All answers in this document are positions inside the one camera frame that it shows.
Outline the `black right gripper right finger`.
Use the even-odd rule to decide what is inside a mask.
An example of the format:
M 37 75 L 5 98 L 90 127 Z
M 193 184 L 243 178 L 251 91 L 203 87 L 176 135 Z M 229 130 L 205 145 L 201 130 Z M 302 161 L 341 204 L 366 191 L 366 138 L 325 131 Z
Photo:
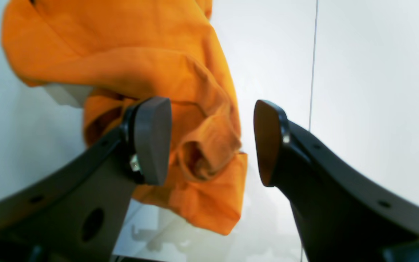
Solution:
M 419 207 L 336 156 L 267 100 L 254 108 L 260 179 L 289 200 L 310 262 L 419 262 Z

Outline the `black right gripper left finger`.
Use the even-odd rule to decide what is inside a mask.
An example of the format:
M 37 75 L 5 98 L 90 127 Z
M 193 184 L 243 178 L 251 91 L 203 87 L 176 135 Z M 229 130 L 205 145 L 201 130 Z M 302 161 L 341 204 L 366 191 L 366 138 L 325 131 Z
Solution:
M 155 96 L 57 172 L 0 200 L 0 262 L 108 262 L 138 185 L 167 178 L 171 103 Z

